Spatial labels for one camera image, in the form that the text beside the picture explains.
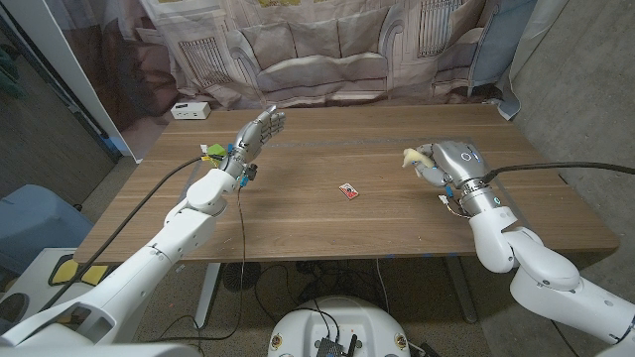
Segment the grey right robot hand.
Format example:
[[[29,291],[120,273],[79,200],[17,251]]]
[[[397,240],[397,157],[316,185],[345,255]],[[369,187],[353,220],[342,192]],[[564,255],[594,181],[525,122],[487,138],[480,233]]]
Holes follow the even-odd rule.
[[[415,165],[416,173],[434,186],[452,184],[462,189],[487,174],[482,155],[470,144],[443,141],[421,145],[416,151],[427,158]]]

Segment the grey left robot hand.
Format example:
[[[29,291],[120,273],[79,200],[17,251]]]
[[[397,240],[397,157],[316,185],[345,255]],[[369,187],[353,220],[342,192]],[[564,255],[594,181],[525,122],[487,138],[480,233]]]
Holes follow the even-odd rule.
[[[275,105],[249,121],[238,132],[229,154],[221,161],[219,169],[237,179],[260,154],[262,147],[284,130],[286,114],[278,112]]]

